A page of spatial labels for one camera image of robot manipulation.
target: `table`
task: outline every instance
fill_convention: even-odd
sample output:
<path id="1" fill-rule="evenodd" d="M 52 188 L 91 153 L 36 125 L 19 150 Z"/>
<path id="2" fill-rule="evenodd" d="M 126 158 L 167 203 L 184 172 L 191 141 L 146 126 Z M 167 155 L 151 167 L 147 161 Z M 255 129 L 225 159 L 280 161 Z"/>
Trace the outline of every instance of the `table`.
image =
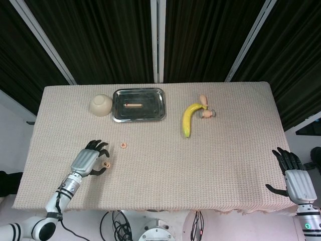
<path id="1" fill-rule="evenodd" d="M 111 115 L 90 113 L 96 94 L 112 97 L 117 89 L 135 87 L 164 90 L 164 120 L 116 123 Z M 207 96 L 217 116 L 194 115 L 187 139 L 182 116 L 200 94 Z M 271 150 L 288 150 L 266 82 L 46 87 L 14 208 L 44 209 L 79 151 L 97 139 L 109 143 L 112 166 L 102 176 L 84 178 L 69 209 L 251 212 L 293 206 L 265 187 L 285 188 Z"/>

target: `stainless steel tray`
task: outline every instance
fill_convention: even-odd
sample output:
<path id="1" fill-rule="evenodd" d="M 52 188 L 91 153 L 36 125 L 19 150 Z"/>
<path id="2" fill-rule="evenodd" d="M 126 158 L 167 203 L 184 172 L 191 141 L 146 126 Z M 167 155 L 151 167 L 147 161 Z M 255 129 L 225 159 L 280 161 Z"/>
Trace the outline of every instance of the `stainless steel tray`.
<path id="1" fill-rule="evenodd" d="M 138 104 L 140 107 L 126 107 Z M 165 93 L 160 88 L 119 89 L 112 100 L 112 117 L 116 122 L 150 122 L 166 115 Z"/>

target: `dark curtain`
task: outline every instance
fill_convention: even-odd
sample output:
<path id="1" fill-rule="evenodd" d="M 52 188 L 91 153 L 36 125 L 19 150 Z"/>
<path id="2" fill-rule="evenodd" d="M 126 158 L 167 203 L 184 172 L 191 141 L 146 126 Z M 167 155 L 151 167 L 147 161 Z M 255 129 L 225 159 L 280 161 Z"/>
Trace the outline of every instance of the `dark curtain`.
<path id="1" fill-rule="evenodd" d="M 270 83 L 285 130 L 321 110 L 321 1 L 277 1 L 232 81 Z"/>
<path id="2" fill-rule="evenodd" d="M 44 88 L 68 83 L 9 1 L 0 23 L 0 89 L 37 114 Z"/>
<path id="3" fill-rule="evenodd" d="M 264 2 L 167 1 L 164 82 L 223 82 Z"/>
<path id="4" fill-rule="evenodd" d="M 149 0 L 26 3 L 78 84 L 153 83 Z"/>

